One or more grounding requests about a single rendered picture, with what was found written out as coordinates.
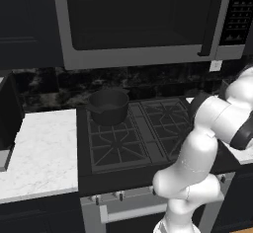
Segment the white wall socket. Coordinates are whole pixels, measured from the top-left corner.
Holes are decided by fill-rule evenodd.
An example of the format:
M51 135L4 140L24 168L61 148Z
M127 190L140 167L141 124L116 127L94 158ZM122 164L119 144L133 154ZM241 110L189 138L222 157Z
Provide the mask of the white wall socket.
M221 69L221 64L222 64L221 60L213 60L210 66L210 72L219 71Z

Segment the dark wall cupboard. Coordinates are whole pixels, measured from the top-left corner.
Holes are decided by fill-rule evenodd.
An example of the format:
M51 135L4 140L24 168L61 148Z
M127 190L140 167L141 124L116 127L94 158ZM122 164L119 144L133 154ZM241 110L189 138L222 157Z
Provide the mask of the dark wall cupboard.
M0 0L0 70L63 65L54 0Z

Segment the silver microwave oven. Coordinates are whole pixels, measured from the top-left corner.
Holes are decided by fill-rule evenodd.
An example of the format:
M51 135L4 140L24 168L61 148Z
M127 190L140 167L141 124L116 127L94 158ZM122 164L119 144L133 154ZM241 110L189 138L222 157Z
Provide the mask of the silver microwave oven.
M221 1L211 53L208 56L199 56L202 47L200 44L76 50L72 45L67 0L54 1L66 70L240 59L245 48L244 44L219 44L228 0Z

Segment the black countertop appliance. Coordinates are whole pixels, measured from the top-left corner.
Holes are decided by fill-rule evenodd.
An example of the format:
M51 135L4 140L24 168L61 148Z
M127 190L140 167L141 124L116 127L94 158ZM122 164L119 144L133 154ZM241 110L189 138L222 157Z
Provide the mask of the black countertop appliance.
M12 73L0 82L0 172L8 169L25 112Z

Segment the silver oven door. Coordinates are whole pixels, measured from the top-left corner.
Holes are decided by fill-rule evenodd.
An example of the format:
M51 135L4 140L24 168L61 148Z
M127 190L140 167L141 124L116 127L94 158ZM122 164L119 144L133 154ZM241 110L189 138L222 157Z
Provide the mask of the silver oven door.
M216 175L224 196L226 196L234 175L234 172ZM224 183L220 181L221 176L226 177ZM167 204L166 199L152 194L152 188L153 186L81 197L80 201L86 233L153 233L155 225L162 219L165 212L111 223L102 223L100 217L101 205L105 205L108 212L111 213L163 203ZM120 193L124 195L123 201L120 201ZM96 196L99 197L99 205L96 205ZM195 210L193 223L198 228L195 229L196 233L211 233L222 203L223 200L221 199L214 203L202 205Z

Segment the black gas hob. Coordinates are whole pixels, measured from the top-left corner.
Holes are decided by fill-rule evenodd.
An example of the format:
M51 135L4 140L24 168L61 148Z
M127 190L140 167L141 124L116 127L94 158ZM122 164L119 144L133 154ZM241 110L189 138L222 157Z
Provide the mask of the black gas hob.
M151 185L154 174L176 162L192 129L183 98L135 101L115 126L93 122L76 110L78 191L82 196Z

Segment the black cooking pot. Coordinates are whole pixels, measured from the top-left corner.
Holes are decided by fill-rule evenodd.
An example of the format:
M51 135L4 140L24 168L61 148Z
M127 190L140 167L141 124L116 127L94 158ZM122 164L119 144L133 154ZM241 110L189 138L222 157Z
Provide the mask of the black cooking pot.
M127 117L128 90L115 88L103 89L88 98L85 108L91 113L92 120L101 126L122 123Z

